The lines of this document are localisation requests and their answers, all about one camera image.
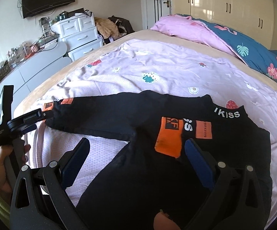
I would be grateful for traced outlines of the person's right hand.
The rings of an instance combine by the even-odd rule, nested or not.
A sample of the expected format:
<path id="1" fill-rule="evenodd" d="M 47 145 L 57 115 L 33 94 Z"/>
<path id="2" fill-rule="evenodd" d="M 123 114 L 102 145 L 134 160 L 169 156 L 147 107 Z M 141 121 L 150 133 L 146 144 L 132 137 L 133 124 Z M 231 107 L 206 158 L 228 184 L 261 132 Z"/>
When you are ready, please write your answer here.
<path id="1" fill-rule="evenodd" d="M 154 218 L 154 230 L 179 230 L 179 227 L 168 214 L 160 210 Z"/>

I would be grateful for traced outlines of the person's left hand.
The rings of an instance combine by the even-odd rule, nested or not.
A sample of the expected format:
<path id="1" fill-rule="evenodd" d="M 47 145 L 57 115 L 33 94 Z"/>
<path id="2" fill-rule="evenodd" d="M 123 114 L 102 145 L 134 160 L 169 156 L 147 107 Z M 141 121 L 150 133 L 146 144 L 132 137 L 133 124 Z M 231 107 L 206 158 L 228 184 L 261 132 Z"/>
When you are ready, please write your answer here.
<path id="1" fill-rule="evenodd" d="M 0 196 L 10 204 L 13 189 L 7 181 L 6 170 L 4 166 L 4 160 L 13 151 L 11 145 L 4 145 L 0 147 Z"/>

